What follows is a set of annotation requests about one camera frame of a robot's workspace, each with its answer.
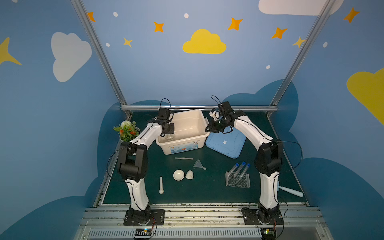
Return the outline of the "white pestle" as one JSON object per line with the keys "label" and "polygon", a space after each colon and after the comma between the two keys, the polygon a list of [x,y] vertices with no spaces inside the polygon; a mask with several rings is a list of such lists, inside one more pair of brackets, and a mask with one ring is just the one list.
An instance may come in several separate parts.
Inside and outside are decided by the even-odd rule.
{"label": "white pestle", "polygon": [[164,193],[164,185],[163,185],[163,177],[160,177],[160,188],[159,188],[159,194]]}

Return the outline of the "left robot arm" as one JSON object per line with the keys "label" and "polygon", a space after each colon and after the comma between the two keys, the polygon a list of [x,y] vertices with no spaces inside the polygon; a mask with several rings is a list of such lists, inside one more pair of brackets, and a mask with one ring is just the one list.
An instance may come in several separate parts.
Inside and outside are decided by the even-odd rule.
{"label": "left robot arm", "polygon": [[146,128],[128,143],[122,143],[119,149],[118,173],[127,184],[131,208],[144,212],[149,206],[146,194],[145,176],[148,171],[148,149],[158,137],[175,133],[171,122],[173,113],[170,109],[160,108],[158,115],[149,120]]}

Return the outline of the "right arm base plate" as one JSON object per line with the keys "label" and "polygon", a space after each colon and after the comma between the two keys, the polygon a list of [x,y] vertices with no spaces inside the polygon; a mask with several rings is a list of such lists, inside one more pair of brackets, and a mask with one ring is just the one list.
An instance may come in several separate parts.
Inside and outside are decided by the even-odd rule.
{"label": "right arm base plate", "polygon": [[259,209],[242,208],[241,213],[245,225],[282,225],[284,223],[283,215],[280,211],[280,206],[272,209]]}

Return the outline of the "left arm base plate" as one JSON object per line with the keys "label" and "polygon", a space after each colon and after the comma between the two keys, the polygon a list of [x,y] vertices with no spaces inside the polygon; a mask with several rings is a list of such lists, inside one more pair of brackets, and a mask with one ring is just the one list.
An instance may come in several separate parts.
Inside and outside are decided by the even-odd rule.
{"label": "left arm base plate", "polygon": [[129,209],[124,217],[124,226],[162,226],[165,220],[165,210],[137,211]]}

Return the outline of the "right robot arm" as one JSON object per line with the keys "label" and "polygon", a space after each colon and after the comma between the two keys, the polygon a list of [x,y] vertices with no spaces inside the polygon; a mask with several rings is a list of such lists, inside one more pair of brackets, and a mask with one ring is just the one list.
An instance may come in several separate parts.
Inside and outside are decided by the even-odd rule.
{"label": "right robot arm", "polygon": [[259,203],[265,210],[277,208],[278,178],[283,165],[282,141],[264,133],[242,110],[234,110],[229,102],[218,104],[209,115],[213,119],[205,128],[206,132],[224,133],[225,128],[230,127],[239,130],[254,145],[257,150],[255,167],[261,177]]}

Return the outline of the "small white cup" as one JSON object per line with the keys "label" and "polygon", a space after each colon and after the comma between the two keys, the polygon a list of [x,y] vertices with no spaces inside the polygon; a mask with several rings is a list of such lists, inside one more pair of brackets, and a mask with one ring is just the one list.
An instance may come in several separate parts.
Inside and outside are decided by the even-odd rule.
{"label": "small white cup", "polygon": [[187,173],[186,173],[186,178],[188,180],[192,180],[194,178],[194,172],[192,170],[189,170]]}

